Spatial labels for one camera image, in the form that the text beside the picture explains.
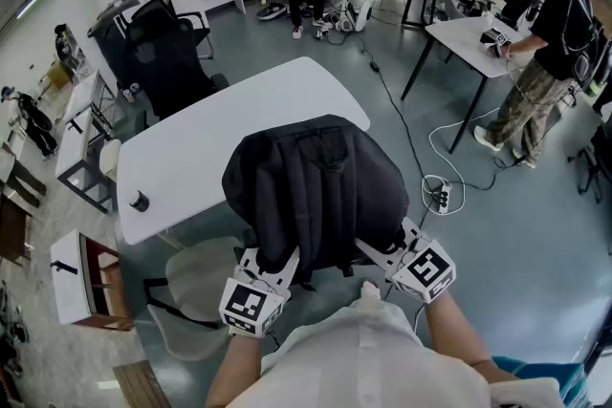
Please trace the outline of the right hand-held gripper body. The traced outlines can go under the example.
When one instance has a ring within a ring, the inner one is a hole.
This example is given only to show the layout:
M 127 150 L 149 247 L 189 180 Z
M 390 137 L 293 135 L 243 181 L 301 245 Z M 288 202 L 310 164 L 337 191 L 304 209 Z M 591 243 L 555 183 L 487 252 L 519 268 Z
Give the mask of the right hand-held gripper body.
M 456 279 L 456 266 L 439 242 L 418 236 L 386 270 L 385 278 L 399 291 L 432 303 Z

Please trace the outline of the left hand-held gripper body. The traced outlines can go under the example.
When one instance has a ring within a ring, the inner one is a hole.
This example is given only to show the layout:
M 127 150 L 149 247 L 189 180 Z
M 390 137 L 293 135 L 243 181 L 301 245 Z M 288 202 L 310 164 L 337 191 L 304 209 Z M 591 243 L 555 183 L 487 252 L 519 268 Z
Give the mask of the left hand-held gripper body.
M 291 297 L 291 274 L 257 274 L 235 266 L 219 305 L 221 320 L 231 334 L 263 337 Z

